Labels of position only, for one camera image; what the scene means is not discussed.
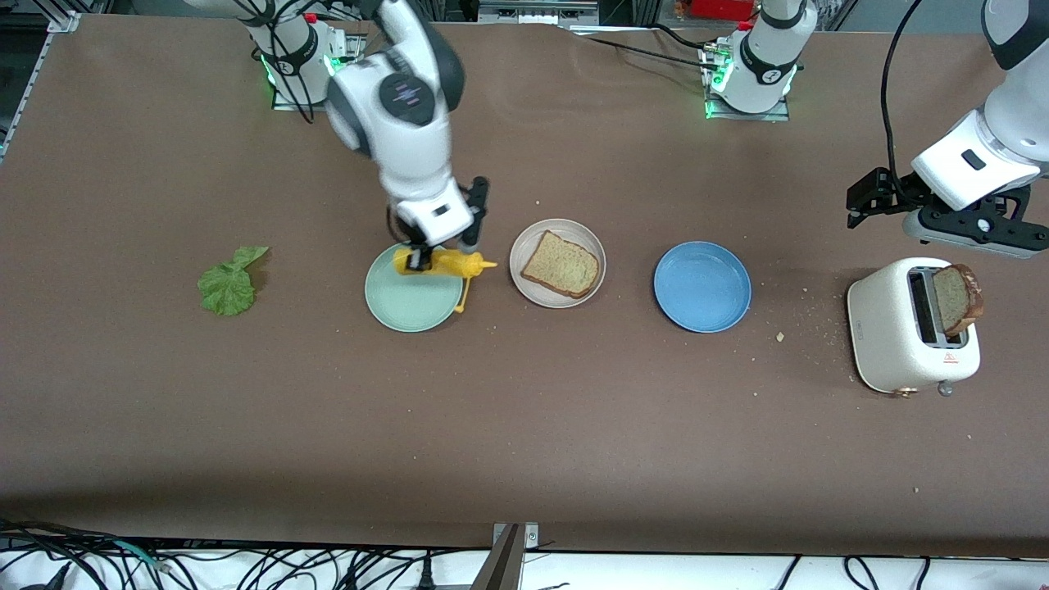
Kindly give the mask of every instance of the bread slice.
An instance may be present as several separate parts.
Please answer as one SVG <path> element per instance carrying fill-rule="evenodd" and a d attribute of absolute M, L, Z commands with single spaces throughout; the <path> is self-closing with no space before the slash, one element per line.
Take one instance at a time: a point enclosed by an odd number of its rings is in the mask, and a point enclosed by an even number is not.
<path fill-rule="evenodd" d="M 599 271 L 597 258 L 585 248 L 548 230 L 539 238 L 539 246 L 524 265 L 521 276 L 579 299 L 594 289 Z"/>
<path fill-rule="evenodd" d="M 933 275 L 943 333 L 958 336 L 983 315 L 983 295 L 972 270 L 951 265 Z"/>

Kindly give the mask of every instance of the yellow toy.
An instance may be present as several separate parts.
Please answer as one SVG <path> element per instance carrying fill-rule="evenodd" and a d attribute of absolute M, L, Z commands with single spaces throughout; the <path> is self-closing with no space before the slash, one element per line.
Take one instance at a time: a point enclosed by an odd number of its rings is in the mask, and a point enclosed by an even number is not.
<path fill-rule="evenodd" d="M 434 250 L 430 253 L 429 270 L 416 272 L 408 269 L 408 258 L 411 256 L 411 248 L 399 248 L 393 251 L 393 268 L 401 274 L 438 274 L 462 277 L 466 280 L 466 288 L 463 290 L 463 299 L 455 305 L 455 313 L 461 314 L 466 310 L 466 296 L 470 292 L 470 280 L 479 276 L 485 269 L 493 269 L 498 265 L 486 260 L 480 252 L 464 254 L 458 250 Z"/>

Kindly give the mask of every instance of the tabletop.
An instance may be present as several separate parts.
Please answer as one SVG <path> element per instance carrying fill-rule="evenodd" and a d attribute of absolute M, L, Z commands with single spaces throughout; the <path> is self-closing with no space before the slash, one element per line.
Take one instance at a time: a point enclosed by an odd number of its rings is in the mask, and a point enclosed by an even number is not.
<path fill-rule="evenodd" d="M 885 161 L 887 36 L 815 35 L 772 124 L 706 120 L 689 66 L 556 27 L 442 31 L 468 72 L 453 169 L 491 180 L 481 251 L 502 267 L 414 335 L 364 301 L 389 246 L 374 165 L 322 113 L 269 109 L 239 24 L 85 16 L 56 38 L 0 167 L 0 511 L 147 536 L 477 546 L 535 521 L 563 548 L 1049 556 L 1049 258 L 921 246 L 900 217 L 845 229 L 845 190 Z M 688 57 L 661 35 L 609 38 Z M 1002 79 L 979 37 L 907 36 L 901 166 Z M 570 310 L 506 270 L 550 217 L 607 255 Z M 750 273 L 727 332 L 657 307 L 687 240 Z M 200 309 L 200 273 L 249 245 L 272 249 L 255 307 Z M 851 358 L 845 289 L 916 255 L 984 290 L 983 364 L 949 399 L 876 395 Z"/>

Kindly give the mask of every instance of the plate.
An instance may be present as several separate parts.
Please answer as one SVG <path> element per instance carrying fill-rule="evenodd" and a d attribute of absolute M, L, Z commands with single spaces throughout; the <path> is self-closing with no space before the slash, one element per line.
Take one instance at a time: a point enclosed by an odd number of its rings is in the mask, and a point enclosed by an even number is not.
<path fill-rule="evenodd" d="M 675 323 L 711 333 L 736 324 L 750 308 L 750 276 L 728 250 L 709 241 L 671 248 L 656 267 L 656 300 Z"/>
<path fill-rule="evenodd" d="M 393 269 L 391 246 L 371 262 L 364 299 L 371 315 L 390 330 L 423 332 L 448 319 L 463 295 L 463 279 L 444 275 L 403 275 Z"/>
<path fill-rule="evenodd" d="M 538 282 L 532 282 L 521 276 L 524 266 L 532 258 L 532 254 L 535 254 L 535 249 L 539 247 L 539 239 L 542 238 L 542 234 L 548 230 L 569 241 L 578 244 L 597 258 L 599 267 L 597 282 L 594 283 L 594 288 L 586 295 L 578 299 L 573 299 L 568 295 L 551 291 Z M 514 279 L 514 285 L 517 286 L 517 290 L 521 292 L 521 295 L 528 297 L 533 303 L 544 308 L 571 308 L 590 299 L 597 293 L 598 288 L 601 287 L 601 282 L 604 280 L 604 248 L 601 247 L 601 241 L 594 235 L 594 232 L 586 229 L 586 226 L 571 219 L 543 219 L 542 222 L 533 224 L 517 236 L 513 248 L 510 249 L 510 276 Z"/>

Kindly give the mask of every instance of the red object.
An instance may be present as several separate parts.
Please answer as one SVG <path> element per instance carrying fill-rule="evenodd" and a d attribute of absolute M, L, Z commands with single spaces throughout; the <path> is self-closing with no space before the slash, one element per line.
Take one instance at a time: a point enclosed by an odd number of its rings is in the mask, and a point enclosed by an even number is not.
<path fill-rule="evenodd" d="M 754 13 L 754 0 L 692 0 L 693 17 L 723 21 L 746 21 Z"/>

